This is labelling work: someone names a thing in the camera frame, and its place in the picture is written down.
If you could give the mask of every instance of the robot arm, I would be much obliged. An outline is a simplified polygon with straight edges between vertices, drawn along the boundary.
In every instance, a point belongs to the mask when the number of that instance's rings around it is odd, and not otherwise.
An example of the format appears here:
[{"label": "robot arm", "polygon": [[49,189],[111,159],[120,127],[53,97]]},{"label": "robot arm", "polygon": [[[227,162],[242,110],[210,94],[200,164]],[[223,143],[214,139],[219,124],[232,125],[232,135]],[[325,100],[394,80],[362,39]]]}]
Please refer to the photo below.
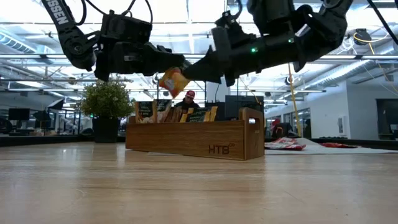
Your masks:
[{"label": "robot arm", "polygon": [[324,1],[320,12],[308,5],[294,10],[292,0],[249,0],[260,37],[245,34],[236,18],[224,12],[212,29],[216,50],[183,71],[191,80],[221,83],[227,86],[249,72],[293,62],[295,71],[306,62],[319,59],[340,46],[347,28],[345,14],[353,0]]},{"label": "robot arm", "polygon": [[99,41],[100,32],[82,33],[65,0],[43,0],[42,2],[57,28],[63,53],[74,67],[90,72],[96,59],[93,46]]},{"label": "robot arm", "polygon": [[[125,16],[127,13],[119,15],[110,11],[103,15],[100,31],[84,34],[65,0],[42,2],[57,28],[63,53],[71,64],[90,72],[96,63],[95,76],[100,80],[108,81],[110,73],[151,76],[170,67],[179,67],[185,61],[183,55],[173,54],[170,49],[161,45],[155,47],[149,42],[150,22]],[[85,0],[82,3],[86,13]]]}]

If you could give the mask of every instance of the snack packet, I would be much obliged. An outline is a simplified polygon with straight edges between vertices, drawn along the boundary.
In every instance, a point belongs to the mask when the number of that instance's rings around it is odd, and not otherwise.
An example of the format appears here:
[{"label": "snack packet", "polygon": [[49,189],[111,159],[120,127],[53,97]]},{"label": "snack packet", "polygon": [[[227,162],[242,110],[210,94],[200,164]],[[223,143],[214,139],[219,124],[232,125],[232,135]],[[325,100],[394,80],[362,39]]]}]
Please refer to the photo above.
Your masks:
[{"label": "snack packet", "polygon": [[179,68],[169,68],[159,82],[159,86],[165,88],[175,98],[188,85],[190,80],[182,75]]}]

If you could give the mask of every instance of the black monitor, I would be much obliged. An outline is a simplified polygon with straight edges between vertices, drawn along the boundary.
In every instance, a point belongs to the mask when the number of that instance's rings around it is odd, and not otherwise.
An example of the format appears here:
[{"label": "black monitor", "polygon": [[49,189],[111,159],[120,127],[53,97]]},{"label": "black monitor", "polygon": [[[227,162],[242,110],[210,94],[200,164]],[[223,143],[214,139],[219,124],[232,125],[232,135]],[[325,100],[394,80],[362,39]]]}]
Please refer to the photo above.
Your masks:
[{"label": "black monitor", "polygon": [[264,113],[263,96],[225,96],[225,118],[239,118],[240,108],[252,108]]},{"label": "black monitor", "polygon": [[28,121],[30,118],[30,109],[26,108],[9,108],[8,120],[9,121]]}]

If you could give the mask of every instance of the person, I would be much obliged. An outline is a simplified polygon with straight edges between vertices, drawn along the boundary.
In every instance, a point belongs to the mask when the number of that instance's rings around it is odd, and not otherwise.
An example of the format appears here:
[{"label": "person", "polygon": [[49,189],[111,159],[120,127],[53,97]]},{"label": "person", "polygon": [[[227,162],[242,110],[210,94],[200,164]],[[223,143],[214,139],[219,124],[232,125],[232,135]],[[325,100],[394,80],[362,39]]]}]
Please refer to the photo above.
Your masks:
[{"label": "person", "polygon": [[199,105],[193,101],[195,99],[195,92],[189,90],[185,95],[185,98],[177,103],[175,107],[181,106],[183,113],[187,113],[189,108],[199,108]]}]

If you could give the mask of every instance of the wooden box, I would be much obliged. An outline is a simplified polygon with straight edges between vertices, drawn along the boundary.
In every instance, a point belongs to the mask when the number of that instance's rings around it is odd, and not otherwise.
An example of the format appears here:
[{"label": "wooden box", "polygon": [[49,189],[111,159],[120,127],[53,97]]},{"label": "wooden box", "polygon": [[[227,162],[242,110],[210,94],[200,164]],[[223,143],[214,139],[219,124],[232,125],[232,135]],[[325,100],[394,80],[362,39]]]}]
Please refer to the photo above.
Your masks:
[{"label": "wooden box", "polygon": [[127,125],[126,148],[247,160],[264,155],[264,117],[242,108],[237,121]]}]

